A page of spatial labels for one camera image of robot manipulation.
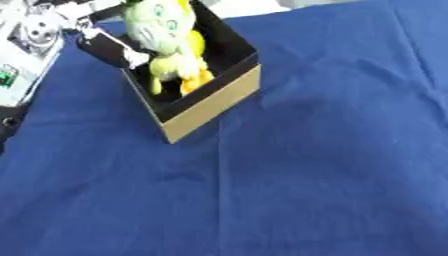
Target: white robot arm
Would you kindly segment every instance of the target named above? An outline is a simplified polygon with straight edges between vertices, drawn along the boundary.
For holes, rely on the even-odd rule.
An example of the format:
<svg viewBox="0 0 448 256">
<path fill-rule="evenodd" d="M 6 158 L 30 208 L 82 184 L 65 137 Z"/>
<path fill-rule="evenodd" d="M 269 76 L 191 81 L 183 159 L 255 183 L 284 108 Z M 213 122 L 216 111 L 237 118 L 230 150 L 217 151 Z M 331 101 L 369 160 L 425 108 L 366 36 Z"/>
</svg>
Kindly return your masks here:
<svg viewBox="0 0 448 256">
<path fill-rule="evenodd" d="M 41 80 L 58 59 L 64 46 L 63 33 L 81 34 L 78 46 L 82 50 L 117 67 L 135 68 L 149 61 L 149 54 L 136 52 L 95 28 L 90 19 L 91 15 L 124 6 L 125 1 L 53 5 L 36 4 L 36 0 L 1 0 L 0 147 L 17 128 Z"/>
</svg>

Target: open box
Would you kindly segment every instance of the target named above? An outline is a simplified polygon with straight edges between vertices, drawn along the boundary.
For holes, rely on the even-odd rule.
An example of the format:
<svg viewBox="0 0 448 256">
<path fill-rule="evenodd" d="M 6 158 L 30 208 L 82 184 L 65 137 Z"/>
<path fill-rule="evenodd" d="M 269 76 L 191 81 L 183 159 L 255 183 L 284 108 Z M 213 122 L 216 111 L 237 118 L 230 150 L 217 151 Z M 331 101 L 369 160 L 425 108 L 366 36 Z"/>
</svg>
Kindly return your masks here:
<svg viewBox="0 0 448 256">
<path fill-rule="evenodd" d="M 164 83 L 161 95 L 148 91 L 147 65 L 123 69 L 149 113 L 170 143 L 175 143 L 259 89 L 257 51 L 199 1 L 191 1 L 195 29 L 206 40 L 204 59 L 215 75 L 208 84 L 181 97 L 179 82 Z"/>
</svg>

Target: plush toy eye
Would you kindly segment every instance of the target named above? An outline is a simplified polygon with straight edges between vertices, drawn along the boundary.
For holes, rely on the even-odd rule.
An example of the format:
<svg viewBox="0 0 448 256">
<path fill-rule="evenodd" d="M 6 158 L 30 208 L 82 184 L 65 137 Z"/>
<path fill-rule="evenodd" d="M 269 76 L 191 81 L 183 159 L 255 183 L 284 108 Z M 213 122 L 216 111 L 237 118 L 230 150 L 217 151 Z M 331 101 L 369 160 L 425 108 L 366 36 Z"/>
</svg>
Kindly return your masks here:
<svg viewBox="0 0 448 256">
<path fill-rule="evenodd" d="M 175 20 L 169 20 L 166 23 L 169 30 L 176 30 L 177 29 L 177 22 Z"/>
<path fill-rule="evenodd" d="M 154 6 L 154 14 L 156 16 L 162 16 L 163 13 L 163 5 L 161 4 L 156 4 L 156 6 Z"/>
</svg>

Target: table surface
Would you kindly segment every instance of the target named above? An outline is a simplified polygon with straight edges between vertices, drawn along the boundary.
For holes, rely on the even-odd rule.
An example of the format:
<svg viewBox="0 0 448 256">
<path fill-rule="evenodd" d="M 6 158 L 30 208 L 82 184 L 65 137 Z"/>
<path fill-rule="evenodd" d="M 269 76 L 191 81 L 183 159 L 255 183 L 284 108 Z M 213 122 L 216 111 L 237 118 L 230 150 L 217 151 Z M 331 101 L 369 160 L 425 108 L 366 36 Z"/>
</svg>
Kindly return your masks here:
<svg viewBox="0 0 448 256">
<path fill-rule="evenodd" d="M 69 41 L 0 158 L 1 255 L 447 255 L 447 13 L 230 19 L 261 92 L 175 145 Z"/>
</svg>

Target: stuffed animal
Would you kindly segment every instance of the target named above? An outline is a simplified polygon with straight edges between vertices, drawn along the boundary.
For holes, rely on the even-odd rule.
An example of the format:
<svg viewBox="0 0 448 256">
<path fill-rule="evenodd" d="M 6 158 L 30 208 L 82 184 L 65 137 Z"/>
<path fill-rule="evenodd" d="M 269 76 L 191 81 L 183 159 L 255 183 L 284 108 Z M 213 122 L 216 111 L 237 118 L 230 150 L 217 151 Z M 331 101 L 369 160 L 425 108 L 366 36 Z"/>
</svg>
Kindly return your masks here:
<svg viewBox="0 0 448 256">
<path fill-rule="evenodd" d="M 196 15 L 188 0 L 128 0 L 124 19 L 129 37 L 157 53 L 149 63 L 153 94 L 177 77 L 182 79 L 182 95 L 213 79 L 202 58 L 205 40 L 193 30 Z"/>
</svg>

